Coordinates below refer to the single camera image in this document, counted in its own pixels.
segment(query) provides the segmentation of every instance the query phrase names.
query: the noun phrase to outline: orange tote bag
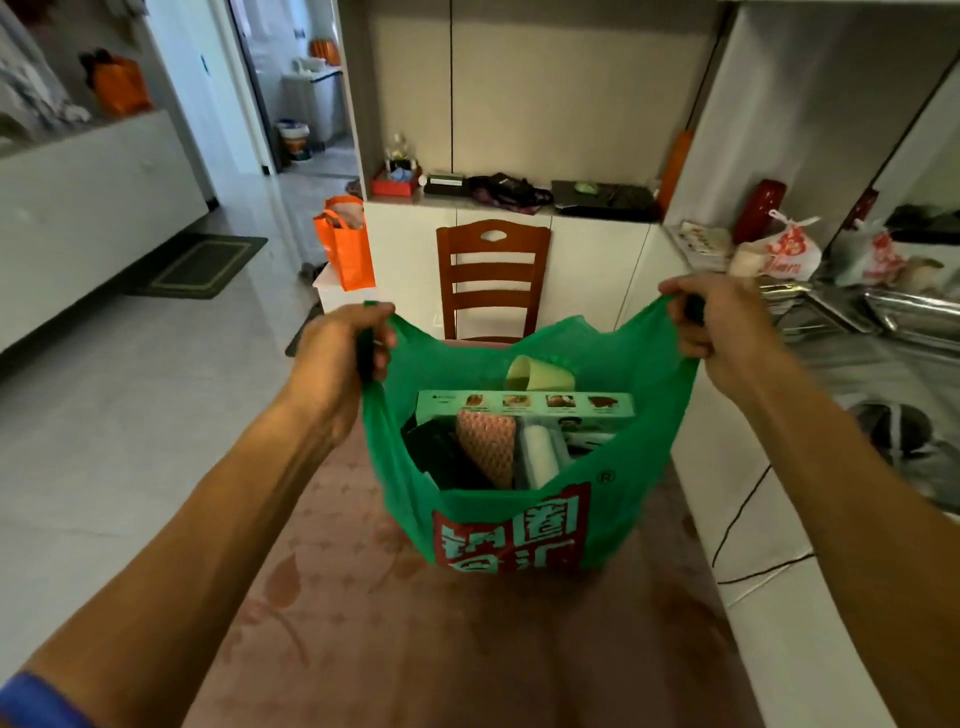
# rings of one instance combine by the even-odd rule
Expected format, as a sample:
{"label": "orange tote bag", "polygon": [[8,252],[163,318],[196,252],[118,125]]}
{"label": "orange tote bag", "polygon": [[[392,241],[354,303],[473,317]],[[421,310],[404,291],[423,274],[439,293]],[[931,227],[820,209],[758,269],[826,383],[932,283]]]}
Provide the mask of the orange tote bag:
{"label": "orange tote bag", "polygon": [[373,261],[367,238],[363,200],[343,195],[326,201],[322,215],[313,219],[317,237],[345,291],[373,288]]}

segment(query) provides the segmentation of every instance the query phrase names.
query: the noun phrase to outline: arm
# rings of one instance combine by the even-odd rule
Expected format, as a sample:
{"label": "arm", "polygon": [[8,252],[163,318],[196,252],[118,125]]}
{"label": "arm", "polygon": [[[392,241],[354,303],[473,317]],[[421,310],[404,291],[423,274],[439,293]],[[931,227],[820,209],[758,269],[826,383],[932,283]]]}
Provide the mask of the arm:
{"label": "arm", "polygon": [[[681,349],[744,413],[804,524],[844,624],[900,728],[960,725],[960,528],[876,453],[770,324],[751,283],[666,281]],[[707,301],[704,328],[683,315]]]}
{"label": "arm", "polygon": [[[356,420],[354,345],[388,304],[311,324],[290,380],[157,536],[30,658],[98,728],[179,726],[307,481]],[[389,348],[374,354],[386,375]]]}

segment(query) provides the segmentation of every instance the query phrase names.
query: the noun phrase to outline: cardboard box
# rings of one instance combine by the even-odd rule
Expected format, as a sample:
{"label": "cardboard box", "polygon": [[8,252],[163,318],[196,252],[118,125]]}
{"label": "cardboard box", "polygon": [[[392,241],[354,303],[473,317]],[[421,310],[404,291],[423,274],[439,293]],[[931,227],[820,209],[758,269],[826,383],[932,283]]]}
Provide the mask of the cardboard box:
{"label": "cardboard box", "polygon": [[564,430],[582,432],[617,431],[628,426],[636,414],[634,398],[624,392],[423,390],[417,396],[417,424],[456,417],[462,409],[549,418]]}

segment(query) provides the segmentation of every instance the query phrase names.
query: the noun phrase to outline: blue sleeve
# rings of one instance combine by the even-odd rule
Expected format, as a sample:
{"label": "blue sleeve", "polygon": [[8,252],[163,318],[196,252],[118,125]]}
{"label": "blue sleeve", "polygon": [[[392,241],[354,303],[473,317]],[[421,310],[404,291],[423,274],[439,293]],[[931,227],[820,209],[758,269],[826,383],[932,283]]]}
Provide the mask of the blue sleeve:
{"label": "blue sleeve", "polygon": [[65,697],[29,672],[15,674],[0,688],[0,718],[11,728],[96,728]]}

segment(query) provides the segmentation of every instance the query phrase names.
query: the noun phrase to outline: orange object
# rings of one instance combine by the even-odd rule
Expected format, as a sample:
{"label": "orange object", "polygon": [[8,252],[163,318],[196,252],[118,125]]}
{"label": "orange object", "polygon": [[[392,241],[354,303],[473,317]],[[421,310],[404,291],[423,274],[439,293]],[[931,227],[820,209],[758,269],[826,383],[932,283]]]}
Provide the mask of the orange object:
{"label": "orange object", "polygon": [[363,200],[350,195],[331,197],[322,215],[313,219],[317,237],[345,291],[373,288],[373,261]]}
{"label": "orange object", "polygon": [[670,158],[663,168],[663,181],[660,183],[660,192],[657,193],[657,202],[663,214],[666,214],[670,207],[670,201],[673,200],[673,193],[677,189],[677,182],[680,181],[680,173],[684,170],[686,155],[690,152],[690,144],[693,143],[693,131],[684,129],[677,135],[673,143],[673,149],[670,151]]}
{"label": "orange object", "polygon": [[[487,240],[485,232],[499,231],[506,237]],[[456,312],[465,308],[507,306],[526,308],[523,336],[537,328],[540,315],[540,292],[550,252],[550,229],[519,225],[506,220],[478,220],[455,228],[437,228],[437,257],[440,259],[440,300],[444,309],[444,339],[457,338]],[[533,263],[450,263],[451,255],[464,253],[532,253]],[[454,283],[478,280],[517,280],[530,283],[530,290],[502,288],[454,292]],[[513,344],[515,336],[474,336],[469,341],[495,341]]]}
{"label": "orange object", "polygon": [[320,43],[323,46],[323,58],[326,62],[330,65],[340,65],[340,49],[337,48],[337,44],[330,38],[324,38]]}
{"label": "orange object", "polygon": [[113,56],[113,63],[96,64],[93,90],[110,116],[133,116],[154,107],[140,66],[122,56]]}

